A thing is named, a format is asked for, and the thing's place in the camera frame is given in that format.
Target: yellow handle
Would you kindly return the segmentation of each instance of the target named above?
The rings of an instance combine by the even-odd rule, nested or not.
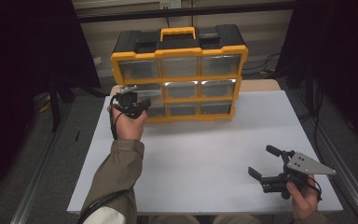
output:
[[[180,28],[165,28],[161,29],[160,41],[165,35],[187,35],[192,34],[193,39],[196,39],[196,29],[194,27],[180,27]]]

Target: yellow storage organizer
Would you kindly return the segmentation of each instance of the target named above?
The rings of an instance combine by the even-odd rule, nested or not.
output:
[[[248,49],[236,25],[122,32],[111,56],[120,86],[150,98],[149,122],[230,119]]]

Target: hand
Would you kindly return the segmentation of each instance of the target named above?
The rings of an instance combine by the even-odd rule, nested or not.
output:
[[[147,119],[146,111],[143,111],[138,119],[131,119],[125,114],[121,114],[121,111],[117,110],[118,105],[112,106],[113,123],[115,123],[118,116],[116,130],[117,138],[121,140],[141,140],[142,133],[144,132],[144,124]]]
[[[313,175],[309,175],[308,183],[315,186],[315,182],[310,178],[313,179]],[[292,182],[287,182],[286,187],[292,195],[295,220],[307,218],[318,210],[318,192],[316,190],[306,185],[300,192]]]

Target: gray carpet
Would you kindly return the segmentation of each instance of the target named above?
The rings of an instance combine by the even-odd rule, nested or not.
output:
[[[113,79],[102,78],[101,81],[103,84],[101,91],[109,92],[113,86]],[[280,84],[286,90],[297,114],[304,114],[306,111],[300,106],[301,101],[299,99],[301,97],[298,96],[303,94],[303,90],[288,90],[284,84],[284,79],[280,80]],[[70,116],[62,126],[62,132],[44,172],[41,186],[37,192],[27,223],[76,223],[78,219],[78,216],[67,213],[66,207],[70,202],[76,179],[86,158],[103,106],[103,99],[90,96],[81,90],[74,90],[74,92],[76,100],[70,104]],[[339,149],[342,158],[358,180],[358,132],[350,128],[345,116],[339,113],[339,110],[329,100],[328,96],[324,97],[320,121],[320,127],[326,130],[329,138]],[[21,153],[15,160],[10,173],[0,181],[0,223],[9,223],[12,219],[48,142],[51,127],[52,117],[50,111],[45,113],[35,112]],[[310,142],[314,145],[314,126],[311,119],[303,122],[303,128]],[[323,143],[319,142],[318,146],[325,162],[329,165],[331,161],[330,155],[326,153]],[[356,203],[343,186],[339,177],[335,176],[335,180],[339,188],[342,189],[345,198],[347,198],[345,200],[341,192],[336,190],[345,210],[328,214],[327,216],[332,223],[358,223],[358,218],[349,206],[350,204],[354,207],[355,212],[358,213]],[[258,217],[266,224],[289,223],[292,219],[291,215]]]

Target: white table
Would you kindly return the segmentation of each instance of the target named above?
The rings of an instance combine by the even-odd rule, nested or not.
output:
[[[78,213],[92,177],[112,143],[106,98],[89,153],[67,211]],[[317,157],[284,91],[241,92],[233,119],[146,124],[144,169],[134,189],[139,215],[277,214],[291,211],[280,193],[264,193],[247,174],[282,172],[266,145]],[[325,175],[317,175],[319,210],[342,210]]]

